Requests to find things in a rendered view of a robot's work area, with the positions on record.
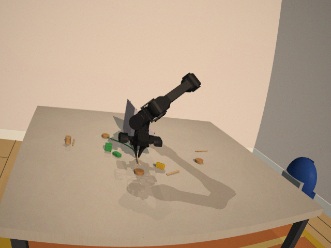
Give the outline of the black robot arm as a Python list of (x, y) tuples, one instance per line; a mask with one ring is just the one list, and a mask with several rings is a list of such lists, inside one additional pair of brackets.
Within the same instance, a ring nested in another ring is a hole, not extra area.
[(156, 99), (152, 98), (140, 107), (141, 110), (129, 119), (130, 127), (136, 130), (134, 139), (137, 140), (137, 145), (147, 147), (148, 144), (153, 144), (154, 136), (149, 135), (148, 129), (141, 131), (141, 128), (143, 126), (149, 126), (150, 122), (152, 123), (153, 121), (156, 122), (159, 120), (166, 114), (167, 109), (170, 108), (170, 103), (183, 95), (185, 92), (194, 92), (200, 87), (200, 85), (201, 82), (197, 79), (194, 73), (188, 73), (182, 77), (180, 85), (168, 94), (158, 96)]

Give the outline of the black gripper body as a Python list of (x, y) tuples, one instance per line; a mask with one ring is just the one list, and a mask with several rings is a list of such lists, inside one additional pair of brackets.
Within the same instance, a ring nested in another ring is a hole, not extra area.
[[(141, 128), (141, 131), (145, 131), (146, 129), (149, 130), (149, 126), (143, 126)], [(135, 130), (135, 133), (136, 133), (136, 130)], [(135, 133), (134, 133), (134, 136), (135, 136)], [(128, 140), (131, 141), (131, 144), (137, 144), (137, 140), (134, 139), (134, 136), (128, 136), (128, 133), (123, 133), (123, 132), (120, 132), (118, 134), (118, 141), (120, 143), (127, 143)], [(153, 145), (155, 147), (162, 147), (162, 140), (160, 137), (158, 136), (154, 136), (154, 142), (153, 142)]]

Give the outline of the yellow rectangular block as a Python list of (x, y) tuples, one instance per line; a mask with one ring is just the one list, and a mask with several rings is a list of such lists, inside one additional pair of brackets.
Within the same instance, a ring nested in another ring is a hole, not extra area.
[(162, 164), (160, 162), (156, 162), (156, 166), (155, 167), (160, 168), (160, 169), (164, 169), (165, 164)]

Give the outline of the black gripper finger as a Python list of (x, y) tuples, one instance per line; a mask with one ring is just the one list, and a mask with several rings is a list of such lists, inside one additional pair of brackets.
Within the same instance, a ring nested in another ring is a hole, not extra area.
[[(130, 141), (131, 144), (131, 141)], [(135, 152), (135, 157), (137, 158), (137, 150), (138, 150), (138, 145), (137, 144), (131, 144), (134, 147), (134, 152)]]
[[(149, 147), (149, 145), (147, 146)], [(139, 149), (139, 153), (138, 153), (138, 158), (140, 157), (140, 155), (142, 154), (143, 150), (147, 147), (143, 147), (143, 146), (140, 146), (140, 149)]]

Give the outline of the green wooden block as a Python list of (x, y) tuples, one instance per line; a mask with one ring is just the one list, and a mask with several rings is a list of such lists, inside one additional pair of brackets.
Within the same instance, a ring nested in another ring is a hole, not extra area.
[(122, 154), (119, 153), (118, 151), (113, 151), (112, 155), (116, 156), (117, 158), (122, 156)]
[(106, 143), (106, 145), (105, 145), (105, 151), (109, 151), (109, 152), (112, 151), (112, 143)]

